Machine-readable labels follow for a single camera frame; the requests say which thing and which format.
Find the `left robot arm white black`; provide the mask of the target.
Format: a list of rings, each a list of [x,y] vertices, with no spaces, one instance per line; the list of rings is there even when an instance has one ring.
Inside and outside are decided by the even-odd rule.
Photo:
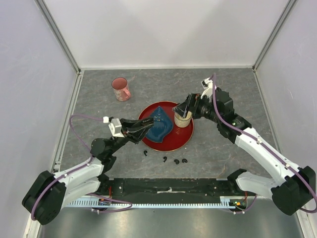
[[[72,201],[91,193],[107,193],[109,184],[105,175],[115,161],[115,152],[128,142],[138,144],[153,127],[154,119],[118,119],[103,117],[110,138],[97,138],[88,147],[90,156],[84,162],[61,172],[41,172],[22,200],[31,219],[41,225],[50,223]]]

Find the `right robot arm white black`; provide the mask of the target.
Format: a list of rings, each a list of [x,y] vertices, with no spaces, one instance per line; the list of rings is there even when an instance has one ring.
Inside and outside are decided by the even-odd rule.
[[[181,118],[191,113],[192,119],[215,122],[223,137],[246,151],[270,174],[265,178],[239,169],[227,178],[230,194],[247,191],[268,198],[286,215],[298,210],[310,212],[303,207],[317,198],[315,171],[291,162],[267,143],[245,118],[235,113],[229,93],[214,89],[211,95],[189,94],[173,111]]]

